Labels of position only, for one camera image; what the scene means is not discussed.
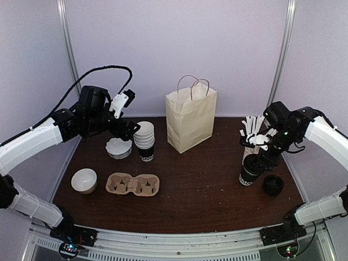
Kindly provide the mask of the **black paper coffee cup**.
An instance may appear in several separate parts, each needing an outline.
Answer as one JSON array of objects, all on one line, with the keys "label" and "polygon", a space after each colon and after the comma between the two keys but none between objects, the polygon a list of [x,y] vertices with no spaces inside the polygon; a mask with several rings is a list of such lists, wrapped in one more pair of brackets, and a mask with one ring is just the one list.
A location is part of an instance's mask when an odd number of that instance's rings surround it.
[{"label": "black paper coffee cup", "polygon": [[239,182],[244,186],[250,186],[256,181],[256,179],[259,176],[260,175],[251,175],[248,172],[246,172],[244,170],[243,164],[242,164],[242,169],[241,169],[240,174],[239,174]]}]

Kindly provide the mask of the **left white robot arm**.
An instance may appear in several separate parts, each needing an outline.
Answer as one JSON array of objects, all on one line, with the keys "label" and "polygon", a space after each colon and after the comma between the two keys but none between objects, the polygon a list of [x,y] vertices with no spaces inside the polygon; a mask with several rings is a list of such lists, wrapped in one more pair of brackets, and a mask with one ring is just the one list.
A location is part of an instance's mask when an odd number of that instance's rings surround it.
[{"label": "left white robot arm", "polygon": [[97,86],[84,86],[77,103],[60,109],[48,119],[10,142],[1,144],[1,208],[13,209],[56,228],[66,241],[78,237],[78,229],[68,222],[68,214],[55,204],[27,192],[9,175],[10,171],[47,148],[77,136],[85,140],[110,132],[123,141],[131,139],[140,126],[122,118],[122,110],[135,99],[128,89],[111,98],[108,91]]}]

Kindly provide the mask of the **cardboard cup carrier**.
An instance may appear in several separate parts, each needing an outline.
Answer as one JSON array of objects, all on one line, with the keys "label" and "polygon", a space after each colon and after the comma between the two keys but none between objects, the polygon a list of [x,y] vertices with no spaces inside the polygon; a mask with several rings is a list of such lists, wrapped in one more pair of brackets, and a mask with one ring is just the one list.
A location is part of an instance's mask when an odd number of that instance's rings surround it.
[{"label": "cardboard cup carrier", "polygon": [[116,172],[108,177],[105,189],[116,195],[133,193],[138,197],[152,197],[159,191],[160,179],[153,174],[140,174],[136,177],[128,173]]}]

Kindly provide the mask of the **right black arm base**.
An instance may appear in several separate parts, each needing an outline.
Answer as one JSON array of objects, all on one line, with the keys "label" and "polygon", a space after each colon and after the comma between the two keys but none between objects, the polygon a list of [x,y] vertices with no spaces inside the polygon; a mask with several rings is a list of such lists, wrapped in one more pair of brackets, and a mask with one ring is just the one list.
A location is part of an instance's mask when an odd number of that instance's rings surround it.
[{"label": "right black arm base", "polygon": [[287,230],[285,225],[264,227],[259,231],[259,233],[264,246],[279,244],[286,241],[294,241],[299,237],[304,237],[307,235],[304,227],[300,227],[292,231]]}]

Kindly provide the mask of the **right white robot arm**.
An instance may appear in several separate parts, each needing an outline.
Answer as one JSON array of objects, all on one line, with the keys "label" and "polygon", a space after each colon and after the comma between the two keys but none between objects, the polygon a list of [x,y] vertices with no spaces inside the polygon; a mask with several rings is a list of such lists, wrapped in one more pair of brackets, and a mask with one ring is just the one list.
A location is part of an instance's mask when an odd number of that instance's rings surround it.
[{"label": "right white robot arm", "polygon": [[318,109],[288,109],[271,103],[263,116],[277,132],[261,150],[260,160],[270,170],[283,156],[291,174],[304,186],[306,202],[285,214],[279,236],[290,240],[300,226],[314,221],[347,216],[347,135]]}]

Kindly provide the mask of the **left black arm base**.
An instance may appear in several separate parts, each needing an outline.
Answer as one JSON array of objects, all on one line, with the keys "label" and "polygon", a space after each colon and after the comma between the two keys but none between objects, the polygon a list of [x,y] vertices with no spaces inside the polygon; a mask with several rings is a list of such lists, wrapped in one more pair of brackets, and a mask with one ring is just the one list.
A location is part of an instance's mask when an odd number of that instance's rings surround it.
[{"label": "left black arm base", "polygon": [[97,231],[91,228],[79,227],[73,221],[63,220],[57,227],[47,226],[52,238],[59,239],[65,243],[78,246],[93,247],[97,237]]}]

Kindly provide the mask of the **black cup lid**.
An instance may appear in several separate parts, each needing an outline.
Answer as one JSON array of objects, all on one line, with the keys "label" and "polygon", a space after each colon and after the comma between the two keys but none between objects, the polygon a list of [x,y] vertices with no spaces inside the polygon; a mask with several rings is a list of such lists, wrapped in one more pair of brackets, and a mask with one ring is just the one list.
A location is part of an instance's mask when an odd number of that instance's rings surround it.
[{"label": "black cup lid", "polygon": [[243,160],[243,168],[251,175],[261,175],[264,168],[257,154],[249,154]]}]

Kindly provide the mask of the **cream paper bag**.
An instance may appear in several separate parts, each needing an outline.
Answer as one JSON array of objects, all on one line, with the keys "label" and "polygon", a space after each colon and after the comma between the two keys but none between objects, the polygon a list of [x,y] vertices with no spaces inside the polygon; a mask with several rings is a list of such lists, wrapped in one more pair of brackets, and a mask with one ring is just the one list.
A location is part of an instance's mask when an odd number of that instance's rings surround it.
[{"label": "cream paper bag", "polygon": [[180,154],[209,139],[214,128],[217,91],[204,78],[165,96],[167,141]]}]

